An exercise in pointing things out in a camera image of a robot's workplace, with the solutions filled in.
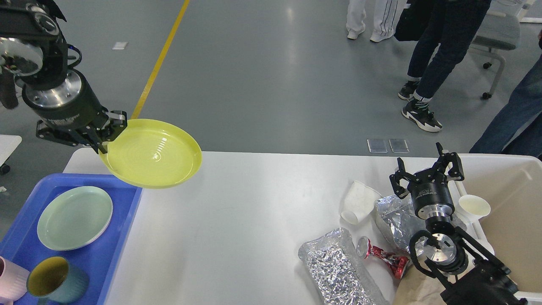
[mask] white table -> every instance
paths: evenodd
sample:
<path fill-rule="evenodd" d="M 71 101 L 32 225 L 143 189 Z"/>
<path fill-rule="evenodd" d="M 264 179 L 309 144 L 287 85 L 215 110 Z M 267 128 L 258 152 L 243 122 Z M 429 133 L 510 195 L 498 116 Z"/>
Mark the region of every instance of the white table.
<path fill-rule="evenodd" d="M 0 165 L 11 156 L 21 141 L 20 136 L 0 135 Z"/>
<path fill-rule="evenodd" d="M 403 160 L 413 173 L 436 158 Z M 342 226 L 390 250 L 372 218 L 353 226 L 339 211 L 353 180 L 392 194 L 396 167 L 395 157 L 204 152 L 186 183 L 143 190 L 106 304 L 320 305 L 299 247 Z M 108 174 L 88 148 L 64 172 Z M 388 267 L 365 262 L 392 301 Z"/>

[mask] shoe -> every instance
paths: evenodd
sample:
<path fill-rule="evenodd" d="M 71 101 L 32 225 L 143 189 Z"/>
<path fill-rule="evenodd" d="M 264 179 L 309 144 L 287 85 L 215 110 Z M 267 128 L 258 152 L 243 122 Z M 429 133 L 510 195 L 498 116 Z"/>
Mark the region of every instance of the shoe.
<path fill-rule="evenodd" d="M 401 114 L 403 117 L 413 121 L 419 128 L 429 132 L 439 132 L 442 130 L 442 124 L 435 119 L 434 112 L 429 109 L 418 110 L 414 108 L 417 100 L 412 98 L 408 104 L 403 107 Z"/>
<path fill-rule="evenodd" d="M 394 34 L 394 30 L 390 31 L 387 35 L 384 36 L 381 36 L 379 33 L 373 31 L 373 34 L 371 35 L 371 41 L 379 43 L 385 39 L 391 38 Z"/>
<path fill-rule="evenodd" d="M 419 81 L 407 81 L 406 84 L 401 88 L 401 91 L 398 93 L 399 98 L 409 100 L 414 94 L 414 91 L 418 89 L 419 83 Z"/>
<path fill-rule="evenodd" d="M 354 31 L 354 30 L 350 30 L 348 31 L 348 36 L 346 38 L 350 39 L 350 40 L 356 40 L 359 36 L 359 34 L 363 33 L 365 31 L 365 23 L 362 24 L 362 30 L 361 31 Z"/>

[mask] gray floor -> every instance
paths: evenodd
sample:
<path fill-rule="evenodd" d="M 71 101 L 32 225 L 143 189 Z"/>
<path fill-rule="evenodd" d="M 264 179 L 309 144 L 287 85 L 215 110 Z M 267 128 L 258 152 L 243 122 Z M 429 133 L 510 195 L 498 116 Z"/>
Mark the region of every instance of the gray floor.
<path fill-rule="evenodd" d="M 131 114 L 183 1 L 57 0 L 68 42 L 83 51 L 78 66 L 101 103 Z M 368 138 L 402 138 L 410 153 L 435 156 L 435 142 L 466 153 L 540 56 L 539 24 L 522 25 L 521 47 L 494 97 L 494 71 L 468 54 L 437 92 L 431 109 L 444 125 L 420 130 L 399 111 L 397 91 L 413 42 L 346 39 L 347 0 L 192 0 L 140 118 L 163 120 L 194 136 L 206 151 L 370 155 Z M 542 16 L 537 3 L 529 16 Z M 123 51 L 111 50 L 128 41 Z M 73 148 L 34 137 L 37 116 L 24 104 L 0 109 L 0 133 L 23 142 L 0 176 L 0 237 L 39 179 L 61 172 Z"/>

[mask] white bin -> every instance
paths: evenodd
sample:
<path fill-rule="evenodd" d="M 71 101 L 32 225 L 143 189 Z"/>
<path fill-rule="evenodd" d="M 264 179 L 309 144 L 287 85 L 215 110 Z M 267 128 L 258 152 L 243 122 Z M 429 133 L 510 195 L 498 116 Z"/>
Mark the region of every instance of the white bin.
<path fill-rule="evenodd" d="M 456 182 L 457 188 L 491 205 L 480 224 L 495 256 L 512 270 L 510 278 L 520 289 L 516 297 L 542 302 L 542 162 L 529 156 L 460 158 L 465 180 Z"/>

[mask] pink cup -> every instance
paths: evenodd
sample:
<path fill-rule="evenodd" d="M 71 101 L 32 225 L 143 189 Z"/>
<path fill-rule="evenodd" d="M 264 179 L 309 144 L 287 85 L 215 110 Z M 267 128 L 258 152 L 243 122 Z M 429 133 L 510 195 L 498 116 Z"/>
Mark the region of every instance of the pink cup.
<path fill-rule="evenodd" d="M 12 305 L 27 292 L 30 272 L 0 256 L 0 303 Z"/>

